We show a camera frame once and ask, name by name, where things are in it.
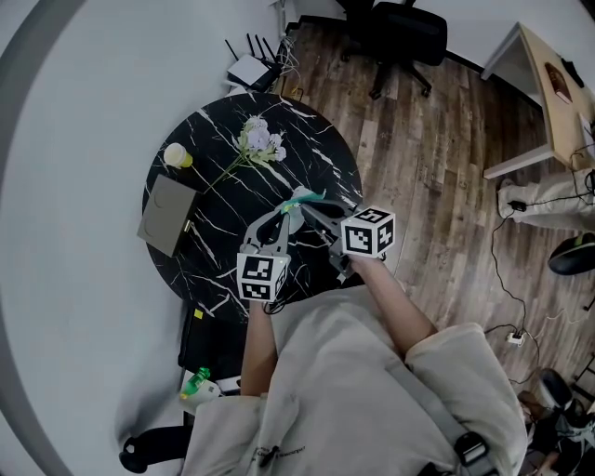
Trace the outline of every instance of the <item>beige t-shirt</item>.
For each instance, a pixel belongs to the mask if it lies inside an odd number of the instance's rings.
[[[271,317],[279,361],[268,395],[198,407],[183,475],[417,476],[458,459],[387,368],[399,362],[364,286],[323,293]],[[468,430],[501,475],[526,450],[522,410],[477,324],[419,342],[405,363]],[[264,468],[273,446],[279,450]]]

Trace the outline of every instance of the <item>forearm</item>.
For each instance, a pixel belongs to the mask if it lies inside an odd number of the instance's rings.
[[[407,297],[384,263],[370,259],[359,263],[357,270],[374,297],[400,354],[405,355],[418,342],[437,332],[434,324]]]
[[[271,317],[262,304],[250,301],[250,317],[242,362],[241,394],[260,396],[269,391],[272,373],[277,365],[277,349],[272,332]]]

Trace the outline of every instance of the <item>black marble table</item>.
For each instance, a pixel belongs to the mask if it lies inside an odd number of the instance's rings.
[[[300,102],[255,93],[217,100],[176,127],[152,163],[143,209],[159,174],[205,192],[238,156],[234,138],[256,115],[267,121],[269,132],[283,133],[285,159],[266,168],[236,168],[231,178],[201,195],[194,227],[181,238],[173,258],[148,245],[155,267],[178,296],[208,315],[232,322],[247,318],[248,301],[239,299],[235,269],[250,223],[290,199],[299,185],[350,205],[362,201],[357,165],[337,130]],[[172,142],[192,155],[192,167],[165,164],[164,150]],[[278,299],[297,301],[337,287],[328,248],[306,224],[290,236],[287,252],[292,259]]]

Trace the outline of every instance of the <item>power outlet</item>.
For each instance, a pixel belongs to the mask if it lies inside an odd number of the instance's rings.
[[[506,341],[509,344],[513,344],[516,346],[521,346],[522,344],[524,344],[524,333],[516,333],[516,332],[510,332],[507,336],[506,336]]]

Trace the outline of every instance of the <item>shirt sleeve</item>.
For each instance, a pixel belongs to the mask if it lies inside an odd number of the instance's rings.
[[[483,436],[500,474],[518,474],[527,448],[521,405],[477,324],[422,340],[405,363],[456,420]]]
[[[259,397],[222,397],[203,403],[196,418],[182,476],[219,476],[237,468],[258,432]]]

